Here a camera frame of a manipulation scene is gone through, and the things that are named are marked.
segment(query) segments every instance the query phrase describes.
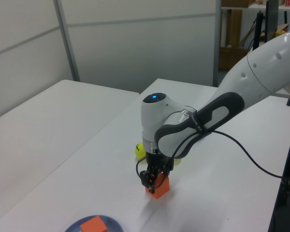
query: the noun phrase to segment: orange block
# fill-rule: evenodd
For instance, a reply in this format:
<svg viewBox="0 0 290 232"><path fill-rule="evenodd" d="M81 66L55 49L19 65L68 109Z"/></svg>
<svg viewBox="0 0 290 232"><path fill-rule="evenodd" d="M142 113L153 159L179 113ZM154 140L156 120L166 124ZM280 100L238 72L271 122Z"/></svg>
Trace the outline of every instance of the orange block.
<svg viewBox="0 0 290 232"><path fill-rule="evenodd" d="M107 232L107 227L99 216L96 216L81 225L82 232Z"/></svg>
<svg viewBox="0 0 290 232"><path fill-rule="evenodd" d="M160 185L161 181L164 178L164 174L160 173L158 175L158 178L155 182L155 187L157 187L158 185ZM165 177L163 184L159 187L155 189L155 193L152 194L151 192L149 192L148 188L145 188L146 192L148 192L150 195L152 195L153 197L155 197L156 199L158 199L159 197L161 197L163 194L165 194L167 191L170 190L170 180L169 177Z"/></svg>

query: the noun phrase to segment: yellow tennis ball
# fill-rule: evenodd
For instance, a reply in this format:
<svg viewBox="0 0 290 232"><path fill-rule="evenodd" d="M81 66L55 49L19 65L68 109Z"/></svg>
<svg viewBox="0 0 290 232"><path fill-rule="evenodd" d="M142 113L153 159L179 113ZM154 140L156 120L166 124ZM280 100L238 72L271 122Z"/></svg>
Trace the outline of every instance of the yellow tennis ball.
<svg viewBox="0 0 290 232"><path fill-rule="evenodd" d="M138 159L141 159L145 156L145 150L143 148L143 143L138 143L136 146L135 146L135 155Z"/></svg>
<svg viewBox="0 0 290 232"><path fill-rule="evenodd" d="M180 163L181 159L174 159L174 165L178 165Z"/></svg>

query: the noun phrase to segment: blue plate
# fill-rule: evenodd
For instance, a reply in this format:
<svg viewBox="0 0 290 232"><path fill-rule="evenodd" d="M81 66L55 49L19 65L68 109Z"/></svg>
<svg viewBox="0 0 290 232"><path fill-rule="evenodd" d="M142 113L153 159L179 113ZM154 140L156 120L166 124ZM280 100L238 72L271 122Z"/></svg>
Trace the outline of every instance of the blue plate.
<svg viewBox="0 0 290 232"><path fill-rule="evenodd" d="M99 216L103 223L106 225L108 232L124 232L121 225L111 217L104 216L104 215L92 215L85 218L78 220L77 222L73 223L66 232L81 232L81 225L90 219Z"/></svg>

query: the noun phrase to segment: table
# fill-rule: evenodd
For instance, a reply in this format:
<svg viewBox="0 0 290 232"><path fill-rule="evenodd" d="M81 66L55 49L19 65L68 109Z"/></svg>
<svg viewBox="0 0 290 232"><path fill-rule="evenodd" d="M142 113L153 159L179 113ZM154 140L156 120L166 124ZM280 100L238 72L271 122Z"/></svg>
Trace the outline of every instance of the table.
<svg viewBox="0 0 290 232"><path fill-rule="evenodd" d="M113 217L125 232L267 231L280 180L259 170L228 138L211 134L195 144L171 172L171 190L158 200L145 193L135 173L143 98L164 92L198 109L215 90L158 79L5 214L0 232L62 232L96 214ZM286 102L270 96L219 128L275 174L283 173L290 146Z"/></svg>
<svg viewBox="0 0 290 232"><path fill-rule="evenodd" d="M0 117L0 217L138 93L60 81Z"/></svg>

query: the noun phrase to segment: shelf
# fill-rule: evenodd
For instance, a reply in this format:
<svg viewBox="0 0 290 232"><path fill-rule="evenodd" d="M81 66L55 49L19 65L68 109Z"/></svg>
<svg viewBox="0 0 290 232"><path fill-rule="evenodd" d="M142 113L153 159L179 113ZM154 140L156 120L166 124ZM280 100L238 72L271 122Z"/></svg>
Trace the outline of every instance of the shelf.
<svg viewBox="0 0 290 232"><path fill-rule="evenodd" d="M243 7L221 7L222 9L231 9L231 10L265 10L265 5L258 5L258 4L252 4L249 6L249 8L243 8ZM280 5L278 7L279 11L290 11L290 6L284 6Z"/></svg>

